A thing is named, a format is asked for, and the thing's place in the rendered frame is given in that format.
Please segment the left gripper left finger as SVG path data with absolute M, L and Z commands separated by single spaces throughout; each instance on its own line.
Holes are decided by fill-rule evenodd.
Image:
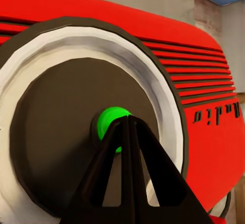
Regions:
M 128 115 L 112 121 L 59 224 L 136 224 Z M 103 207 L 115 150 L 121 146 L 121 205 Z

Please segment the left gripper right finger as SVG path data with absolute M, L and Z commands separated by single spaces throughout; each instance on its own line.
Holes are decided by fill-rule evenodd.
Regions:
M 215 224 L 148 124 L 129 115 L 136 224 Z M 140 149 L 159 207 L 148 204 Z

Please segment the radio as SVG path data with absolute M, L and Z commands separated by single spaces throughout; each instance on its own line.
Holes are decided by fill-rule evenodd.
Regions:
M 0 224 L 59 224 L 116 118 L 143 119 L 215 224 L 245 174 L 219 43 L 103 0 L 0 0 Z M 159 207 L 142 150 L 146 194 Z M 214 206 L 227 195 L 220 217 Z M 121 205 L 121 146 L 103 207 Z

